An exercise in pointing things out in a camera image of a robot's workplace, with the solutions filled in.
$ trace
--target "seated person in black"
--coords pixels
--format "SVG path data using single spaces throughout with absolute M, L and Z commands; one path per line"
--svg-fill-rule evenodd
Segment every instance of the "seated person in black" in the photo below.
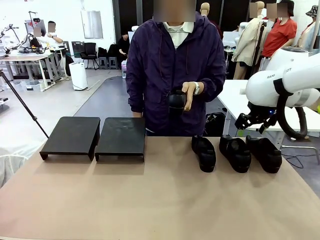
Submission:
M 118 41 L 119 46 L 119 55 L 118 55 L 118 64 L 121 66 L 122 61 L 128 58 L 128 52 L 130 47 L 129 35 L 128 32 L 123 32 L 121 38 Z

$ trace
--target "black hat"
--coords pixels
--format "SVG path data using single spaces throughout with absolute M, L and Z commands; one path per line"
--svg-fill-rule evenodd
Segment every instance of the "black hat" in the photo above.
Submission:
M 311 10 L 305 13 L 305 15 L 312 17 L 313 19 L 315 19 L 317 17 L 317 14 L 318 14 L 318 6 L 317 5 L 312 6 Z
M 294 8 L 295 8 L 295 2 L 291 0 L 281 0 L 280 4 L 287 4 L 288 6 L 288 14 L 290 17 L 294 17 Z

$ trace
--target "black platform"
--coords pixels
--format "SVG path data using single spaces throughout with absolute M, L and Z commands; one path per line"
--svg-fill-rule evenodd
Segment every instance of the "black platform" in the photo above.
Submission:
M 144 160 L 145 137 L 144 118 L 108 117 L 95 149 L 95 160 L 99 156 L 142 156 Z
M 54 127 L 40 155 L 88 155 L 94 159 L 95 147 L 100 138 L 100 118 L 63 116 Z

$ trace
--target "wristwatch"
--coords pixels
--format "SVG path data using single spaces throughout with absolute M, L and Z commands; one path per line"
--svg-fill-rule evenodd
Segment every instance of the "wristwatch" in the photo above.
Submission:
M 199 83 L 194 81 L 194 84 L 195 84 L 195 89 L 194 89 L 193 95 L 198 95 L 200 91 Z

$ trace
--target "black shoe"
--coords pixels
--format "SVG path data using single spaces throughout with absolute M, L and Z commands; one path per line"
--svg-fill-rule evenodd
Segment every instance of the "black shoe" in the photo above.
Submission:
M 219 150 L 236 172 L 243 174 L 248 171 L 251 153 L 242 139 L 223 135 L 220 137 Z
M 202 136 L 193 136 L 191 147 L 198 156 L 200 169 L 205 173 L 211 173 L 216 165 L 216 152 L 212 143 Z
M 248 135 L 245 142 L 263 170 L 270 174 L 279 171 L 282 164 L 281 151 L 268 138 L 252 138 Z

